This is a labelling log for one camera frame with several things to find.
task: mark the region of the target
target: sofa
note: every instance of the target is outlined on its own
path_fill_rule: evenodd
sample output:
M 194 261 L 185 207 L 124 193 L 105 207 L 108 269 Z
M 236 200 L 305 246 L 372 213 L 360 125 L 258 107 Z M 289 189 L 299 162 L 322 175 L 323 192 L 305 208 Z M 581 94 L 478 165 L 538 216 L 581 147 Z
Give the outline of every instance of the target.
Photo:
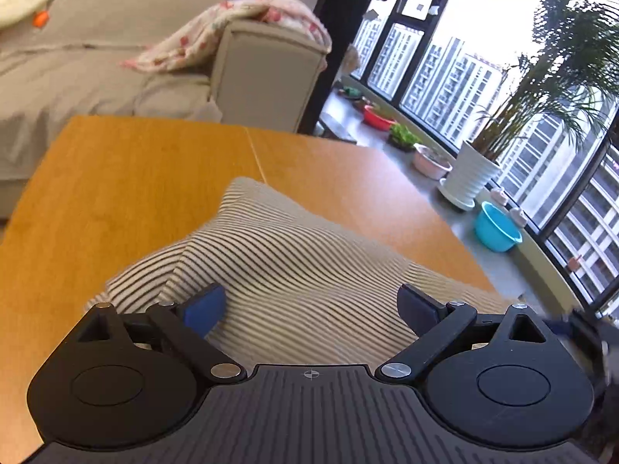
M 221 1 L 53 0 L 42 30 L 23 21 L 0 31 L 0 218 L 74 115 L 296 131 L 327 53 L 300 34 L 235 21 L 215 56 L 191 70 L 119 66 Z

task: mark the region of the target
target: high-rise building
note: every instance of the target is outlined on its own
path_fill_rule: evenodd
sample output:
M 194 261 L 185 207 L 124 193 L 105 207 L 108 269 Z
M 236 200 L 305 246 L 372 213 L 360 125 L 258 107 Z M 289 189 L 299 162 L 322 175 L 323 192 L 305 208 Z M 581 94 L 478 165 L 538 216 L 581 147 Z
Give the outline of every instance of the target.
M 609 125 L 616 102 L 600 103 Z M 576 151 L 562 123 L 552 116 L 536 116 L 501 159 L 497 182 L 505 187 L 536 224 L 548 221 L 597 149 L 601 135 L 586 119 L 583 147 Z M 565 260 L 581 257 L 576 276 L 595 297 L 619 275 L 619 153 L 612 148 L 550 242 Z
M 393 97 L 423 33 L 402 24 L 391 27 L 383 49 L 368 77 L 368 84 Z
M 404 111 L 457 147 L 480 127 L 502 76 L 499 66 L 464 52 L 463 45 L 457 38 L 451 38 L 446 47 L 432 43 L 402 99 Z
M 359 31 L 357 31 L 357 36 L 355 36 L 353 45 L 359 53 L 359 62 L 361 65 L 353 74 L 356 74 L 358 77 L 361 76 L 361 73 L 368 64 L 374 45 L 378 41 L 378 36 L 383 30 L 384 22 L 384 18 L 377 18 L 373 21 L 364 19 L 359 27 Z

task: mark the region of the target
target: palm plant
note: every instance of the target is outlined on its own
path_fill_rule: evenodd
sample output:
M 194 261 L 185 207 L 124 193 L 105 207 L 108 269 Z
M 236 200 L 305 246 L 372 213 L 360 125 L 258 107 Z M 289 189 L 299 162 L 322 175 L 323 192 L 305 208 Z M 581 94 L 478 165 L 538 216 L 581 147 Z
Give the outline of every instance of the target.
M 619 15 L 606 3 L 589 0 L 540 0 L 533 42 L 539 52 L 522 54 L 521 81 L 493 113 L 486 113 L 472 143 L 492 162 L 522 135 L 531 118 L 547 114 L 562 123 L 579 149 L 586 136 L 581 121 L 604 130 L 600 98 L 619 97 Z

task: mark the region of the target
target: floral blanket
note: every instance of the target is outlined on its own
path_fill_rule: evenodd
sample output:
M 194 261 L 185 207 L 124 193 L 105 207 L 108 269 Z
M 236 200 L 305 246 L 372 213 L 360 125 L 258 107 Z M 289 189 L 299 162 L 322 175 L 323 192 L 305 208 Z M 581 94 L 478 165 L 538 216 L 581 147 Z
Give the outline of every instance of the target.
M 191 19 L 169 38 L 122 65 L 142 72 L 169 72 L 194 66 L 217 52 L 226 26 L 255 19 L 301 33 L 331 51 L 322 22 L 299 0 L 226 0 Z

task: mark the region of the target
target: striped fabric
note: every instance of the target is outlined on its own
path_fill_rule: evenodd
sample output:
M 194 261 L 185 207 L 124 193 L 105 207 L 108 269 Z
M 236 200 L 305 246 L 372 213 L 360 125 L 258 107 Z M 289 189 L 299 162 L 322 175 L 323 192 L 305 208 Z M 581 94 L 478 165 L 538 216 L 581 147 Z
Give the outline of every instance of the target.
M 143 312 L 213 282 L 225 287 L 228 304 L 208 340 L 248 371 L 258 363 L 374 369 L 416 339 L 397 315 L 404 282 L 480 312 L 508 306 L 239 178 L 213 220 L 110 280 L 88 308 L 109 301 L 119 312 Z

